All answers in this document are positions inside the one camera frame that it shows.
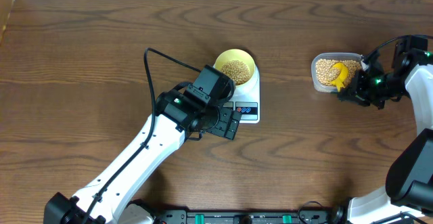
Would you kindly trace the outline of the yellow plastic scoop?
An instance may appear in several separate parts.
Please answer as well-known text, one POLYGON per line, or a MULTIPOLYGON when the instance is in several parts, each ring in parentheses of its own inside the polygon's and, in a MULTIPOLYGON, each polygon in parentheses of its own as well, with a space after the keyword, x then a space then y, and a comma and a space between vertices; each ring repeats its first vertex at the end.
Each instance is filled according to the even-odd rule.
POLYGON ((347 79, 349 71, 342 62, 335 63, 332 68, 337 69, 339 74, 334 80, 330 81, 330 83, 337 88, 338 92, 340 92, 342 88, 345 88, 344 81, 347 79))

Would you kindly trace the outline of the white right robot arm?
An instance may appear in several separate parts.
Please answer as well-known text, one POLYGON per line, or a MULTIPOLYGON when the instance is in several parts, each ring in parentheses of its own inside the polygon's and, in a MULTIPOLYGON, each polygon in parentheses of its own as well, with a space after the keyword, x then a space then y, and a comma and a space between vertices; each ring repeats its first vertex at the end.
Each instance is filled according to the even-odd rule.
POLYGON ((338 99, 381 110, 387 101, 411 100, 417 135, 388 170, 384 186, 351 198, 334 223, 423 223, 432 216, 432 52, 429 35, 404 35, 396 45, 392 70, 384 72, 376 47, 363 59, 338 99))

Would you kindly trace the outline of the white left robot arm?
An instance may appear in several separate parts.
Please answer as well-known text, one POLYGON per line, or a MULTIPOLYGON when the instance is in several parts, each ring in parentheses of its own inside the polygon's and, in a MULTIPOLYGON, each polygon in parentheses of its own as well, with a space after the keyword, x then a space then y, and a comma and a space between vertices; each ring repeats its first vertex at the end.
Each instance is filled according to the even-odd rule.
POLYGON ((205 66, 193 83, 161 93, 139 134, 99 176, 71 198, 56 193, 48 201, 44 223, 152 223, 148 212, 125 214, 132 197, 191 134, 235 137, 241 114, 224 106, 234 90, 228 76, 205 66))

